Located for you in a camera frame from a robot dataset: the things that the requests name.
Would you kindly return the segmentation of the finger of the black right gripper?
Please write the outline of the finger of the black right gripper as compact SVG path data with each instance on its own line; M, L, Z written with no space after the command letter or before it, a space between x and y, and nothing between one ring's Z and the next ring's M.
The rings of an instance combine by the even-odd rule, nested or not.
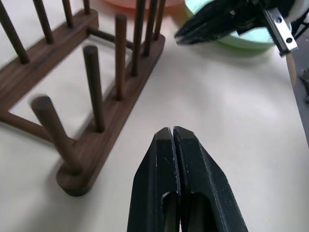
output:
M222 39L234 31L244 34L264 26L264 20L259 17L248 19L227 12L218 15L196 14L184 23L174 38L178 45L204 44Z
M225 12L248 19L257 16L257 10L252 4L252 0L212 0L199 9L196 14L218 15Z

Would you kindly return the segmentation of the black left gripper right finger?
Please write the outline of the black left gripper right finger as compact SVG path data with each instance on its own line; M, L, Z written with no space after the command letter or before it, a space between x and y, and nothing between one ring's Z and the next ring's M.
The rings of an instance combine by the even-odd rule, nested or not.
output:
M173 137L181 183L182 231L246 232L226 175L196 135L177 126Z

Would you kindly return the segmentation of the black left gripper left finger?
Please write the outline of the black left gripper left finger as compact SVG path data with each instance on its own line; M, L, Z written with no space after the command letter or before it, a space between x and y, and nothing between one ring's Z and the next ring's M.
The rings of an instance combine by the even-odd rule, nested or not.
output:
M179 231L180 197L175 143L170 128L165 127L154 134L135 173L127 231Z

